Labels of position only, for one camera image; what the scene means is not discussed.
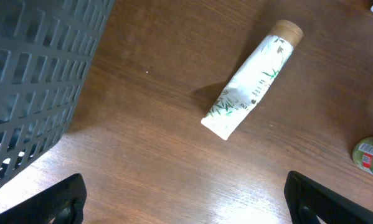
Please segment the green lid jar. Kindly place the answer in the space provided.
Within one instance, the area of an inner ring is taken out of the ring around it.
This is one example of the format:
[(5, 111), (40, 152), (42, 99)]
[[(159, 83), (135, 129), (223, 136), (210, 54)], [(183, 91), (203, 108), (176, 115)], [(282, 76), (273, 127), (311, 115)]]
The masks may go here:
[(352, 152), (352, 159), (358, 168), (373, 175), (373, 137), (358, 142)]

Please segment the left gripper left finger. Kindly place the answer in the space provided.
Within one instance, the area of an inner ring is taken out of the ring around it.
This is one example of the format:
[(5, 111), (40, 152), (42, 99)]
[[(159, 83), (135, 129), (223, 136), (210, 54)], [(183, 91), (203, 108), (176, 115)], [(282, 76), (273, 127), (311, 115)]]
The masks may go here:
[(86, 199), (83, 177), (74, 174), (0, 213), (0, 224), (81, 224)]

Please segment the white floral tube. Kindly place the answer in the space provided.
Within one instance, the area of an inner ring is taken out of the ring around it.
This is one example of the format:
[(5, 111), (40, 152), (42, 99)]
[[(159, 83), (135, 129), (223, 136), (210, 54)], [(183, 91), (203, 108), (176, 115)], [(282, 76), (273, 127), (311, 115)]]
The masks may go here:
[(279, 20), (230, 79), (201, 124), (227, 140), (259, 104), (303, 37), (295, 23)]

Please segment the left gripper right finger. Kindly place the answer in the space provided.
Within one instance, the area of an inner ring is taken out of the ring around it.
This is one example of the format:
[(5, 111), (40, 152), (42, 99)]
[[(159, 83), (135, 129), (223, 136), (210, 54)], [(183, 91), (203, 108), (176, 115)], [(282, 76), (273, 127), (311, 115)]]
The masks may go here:
[(307, 178), (288, 173), (284, 195), (294, 224), (373, 223), (373, 212)]

